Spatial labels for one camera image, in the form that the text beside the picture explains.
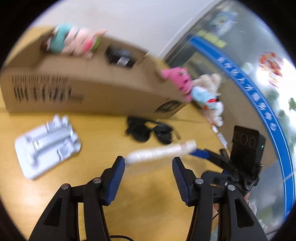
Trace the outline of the person's right hand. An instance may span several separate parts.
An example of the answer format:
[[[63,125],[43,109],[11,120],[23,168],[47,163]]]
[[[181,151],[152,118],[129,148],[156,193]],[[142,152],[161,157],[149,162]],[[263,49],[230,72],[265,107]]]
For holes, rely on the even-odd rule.
[[[250,193],[247,193],[244,197],[244,200],[247,202],[247,204],[249,204],[248,198],[250,196]],[[218,204],[213,204],[213,208],[218,211],[219,210],[219,205]]]

